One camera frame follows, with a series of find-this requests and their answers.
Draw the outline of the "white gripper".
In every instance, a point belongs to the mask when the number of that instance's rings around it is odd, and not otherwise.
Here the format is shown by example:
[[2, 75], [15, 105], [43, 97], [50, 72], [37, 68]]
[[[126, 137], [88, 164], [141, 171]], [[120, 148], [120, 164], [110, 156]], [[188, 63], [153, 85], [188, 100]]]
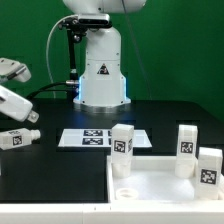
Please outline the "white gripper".
[[33, 104], [20, 95], [0, 85], [0, 112], [23, 122], [28, 120], [36, 123], [39, 114], [32, 111]]

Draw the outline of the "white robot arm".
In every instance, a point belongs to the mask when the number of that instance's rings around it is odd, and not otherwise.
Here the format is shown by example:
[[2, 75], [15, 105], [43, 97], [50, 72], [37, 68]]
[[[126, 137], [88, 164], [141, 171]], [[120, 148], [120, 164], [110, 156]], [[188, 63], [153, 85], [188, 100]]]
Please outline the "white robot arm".
[[[63, 0], [72, 11], [56, 25], [64, 27], [70, 37], [69, 50], [83, 38], [87, 39], [85, 71], [76, 73], [75, 60], [70, 60], [67, 82], [73, 89], [72, 98], [77, 109], [93, 113], [113, 113], [127, 107], [131, 100], [126, 94], [126, 78], [120, 71], [121, 36], [112, 27], [112, 13], [135, 12], [144, 7], [147, 0]], [[25, 82], [31, 77], [26, 65], [0, 58], [0, 112], [17, 120], [36, 122], [39, 115], [33, 104], [2, 84], [9, 80]]]

